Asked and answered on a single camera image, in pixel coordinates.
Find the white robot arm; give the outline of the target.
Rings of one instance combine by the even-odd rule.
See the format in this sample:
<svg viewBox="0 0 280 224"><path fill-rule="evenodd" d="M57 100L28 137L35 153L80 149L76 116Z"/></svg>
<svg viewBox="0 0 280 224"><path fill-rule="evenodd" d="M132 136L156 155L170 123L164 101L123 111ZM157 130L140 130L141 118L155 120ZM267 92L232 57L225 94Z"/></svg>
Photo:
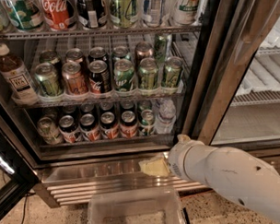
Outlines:
<svg viewBox="0 0 280 224"><path fill-rule="evenodd" d="M179 135L167 155L143 160L139 167L149 176L173 174L184 181L198 182L280 224L280 174L244 150L208 146Z"/></svg>

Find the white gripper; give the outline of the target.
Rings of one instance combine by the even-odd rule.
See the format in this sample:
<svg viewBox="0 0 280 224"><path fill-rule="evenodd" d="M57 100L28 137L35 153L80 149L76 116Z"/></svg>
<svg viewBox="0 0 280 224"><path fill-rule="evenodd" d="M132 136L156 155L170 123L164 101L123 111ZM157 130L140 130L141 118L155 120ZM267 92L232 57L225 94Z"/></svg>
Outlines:
<svg viewBox="0 0 280 224"><path fill-rule="evenodd" d="M167 177L171 171L185 181L204 184L206 145L200 141L193 141L184 134L177 135L177 138L178 143L168 154L169 166L163 157L154 157L138 163L141 172L149 176Z"/></svg>

